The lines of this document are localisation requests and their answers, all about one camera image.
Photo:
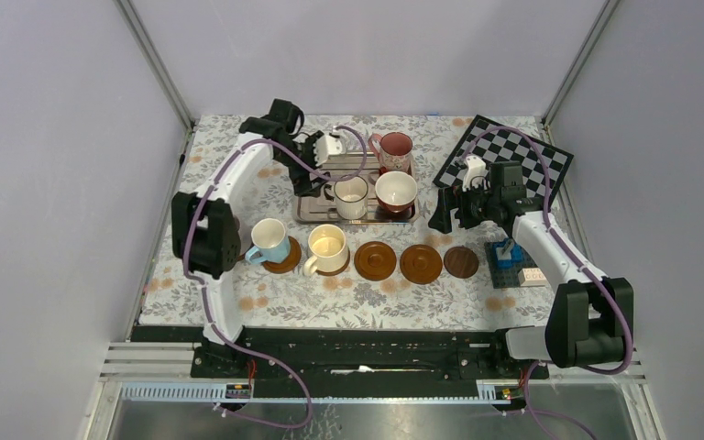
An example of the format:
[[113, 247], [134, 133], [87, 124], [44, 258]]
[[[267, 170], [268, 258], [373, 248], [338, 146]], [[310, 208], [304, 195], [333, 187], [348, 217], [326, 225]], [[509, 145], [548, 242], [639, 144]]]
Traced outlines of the dark walnut round coaster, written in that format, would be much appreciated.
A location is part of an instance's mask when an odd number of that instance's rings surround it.
[[479, 257], [468, 247], [451, 247], [443, 258], [446, 271], [453, 277], [468, 279], [479, 270]]

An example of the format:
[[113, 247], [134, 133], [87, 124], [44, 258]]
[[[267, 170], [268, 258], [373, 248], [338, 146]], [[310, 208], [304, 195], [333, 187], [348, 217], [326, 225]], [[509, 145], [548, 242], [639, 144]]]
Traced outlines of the brown wooden coaster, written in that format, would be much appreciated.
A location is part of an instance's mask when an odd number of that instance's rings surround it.
[[302, 258], [302, 248], [293, 236], [288, 236], [290, 251], [285, 260], [281, 263], [263, 262], [261, 266], [270, 273], [284, 274], [293, 271], [300, 263]]
[[354, 256], [357, 273], [369, 281], [384, 281], [395, 271], [397, 257], [389, 245], [370, 241], [361, 245]]
[[318, 275], [321, 275], [321, 276], [325, 276], [325, 277], [332, 277], [332, 276], [341, 274], [342, 272], [347, 270], [347, 268], [350, 264], [350, 260], [351, 260], [351, 254], [348, 254], [345, 263], [341, 267], [339, 267], [338, 269], [333, 270], [333, 271], [322, 271], [322, 270], [318, 269], [315, 273]]
[[415, 284], [437, 280], [444, 267], [439, 252], [424, 244], [407, 247], [401, 254], [399, 265], [405, 279]]

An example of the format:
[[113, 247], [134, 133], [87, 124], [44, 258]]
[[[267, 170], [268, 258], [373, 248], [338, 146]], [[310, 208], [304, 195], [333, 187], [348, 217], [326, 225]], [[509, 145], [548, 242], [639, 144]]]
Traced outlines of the metal serving tray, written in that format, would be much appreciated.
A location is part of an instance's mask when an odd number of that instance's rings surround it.
[[[358, 168], [359, 162], [363, 160], [362, 157], [361, 152], [333, 156], [322, 165], [321, 171], [333, 177], [351, 173]], [[369, 155], [366, 166], [360, 173], [360, 177], [364, 178], [368, 184], [367, 211], [359, 219], [345, 219], [337, 213], [336, 204], [333, 200], [333, 183], [327, 181], [319, 181], [323, 183], [324, 186], [321, 187], [318, 197], [293, 197], [292, 219], [304, 225], [384, 225], [412, 224], [416, 222], [420, 216], [419, 206], [416, 201], [412, 207], [396, 214], [388, 212], [378, 204], [374, 193], [374, 186], [375, 180], [377, 180], [379, 176], [379, 164], [373, 155]]]

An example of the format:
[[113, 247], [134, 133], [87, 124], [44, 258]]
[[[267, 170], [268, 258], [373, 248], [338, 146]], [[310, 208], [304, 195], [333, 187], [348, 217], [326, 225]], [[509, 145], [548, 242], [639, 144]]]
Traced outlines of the light blue mug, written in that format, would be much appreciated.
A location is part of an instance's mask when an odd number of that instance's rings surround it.
[[251, 230], [252, 247], [245, 260], [252, 264], [281, 264], [291, 252], [291, 244], [285, 224], [275, 218], [257, 222]]

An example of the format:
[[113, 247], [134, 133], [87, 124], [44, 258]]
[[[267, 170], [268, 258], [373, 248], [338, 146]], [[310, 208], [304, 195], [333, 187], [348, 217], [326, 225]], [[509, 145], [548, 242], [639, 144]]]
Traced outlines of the cream yellow mug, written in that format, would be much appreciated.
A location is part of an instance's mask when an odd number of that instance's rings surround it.
[[347, 237], [338, 226], [317, 226], [308, 237], [308, 249], [310, 255], [302, 267], [304, 276], [333, 276], [348, 266]]

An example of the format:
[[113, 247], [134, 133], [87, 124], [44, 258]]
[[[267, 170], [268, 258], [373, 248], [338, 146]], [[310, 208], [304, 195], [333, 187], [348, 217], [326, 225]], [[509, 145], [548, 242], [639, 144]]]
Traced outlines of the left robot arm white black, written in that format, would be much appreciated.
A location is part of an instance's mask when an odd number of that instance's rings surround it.
[[239, 375], [248, 363], [246, 349], [232, 343], [244, 328], [233, 288], [233, 270], [248, 246], [249, 230], [237, 214], [242, 195], [272, 161], [286, 167], [294, 195], [319, 195], [316, 145], [323, 132], [298, 140], [304, 121], [296, 104], [274, 99], [264, 116], [242, 123], [236, 144], [198, 189], [177, 192], [171, 200], [172, 250], [186, 277], [201, 286], [203, 334], [221, 344], [212, 362], [227, 377]]

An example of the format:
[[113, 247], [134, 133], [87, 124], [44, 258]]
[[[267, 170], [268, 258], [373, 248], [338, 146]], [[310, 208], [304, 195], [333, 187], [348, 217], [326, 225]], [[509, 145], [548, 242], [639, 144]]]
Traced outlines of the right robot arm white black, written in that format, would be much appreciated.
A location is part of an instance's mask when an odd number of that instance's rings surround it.
[[555, 292], [545, 327], [507, 332], [507, 342], [489, 352], [494, 373], [510, 378], [525, 365], [523, 347], [541, 336], [547, 360], [560, 368], [579, 367], [615, 375], [633, 357], [633, 287], [611, 278], [569, 242], [550, 213], [548, 196], [530, 197], [516, 161], [491, 165], [477, 156], [465, 160], [459, 185], [437, 193], [428, 225], [448, 234], [454, 225], [470, 229], [493, 222], [523, 248]]

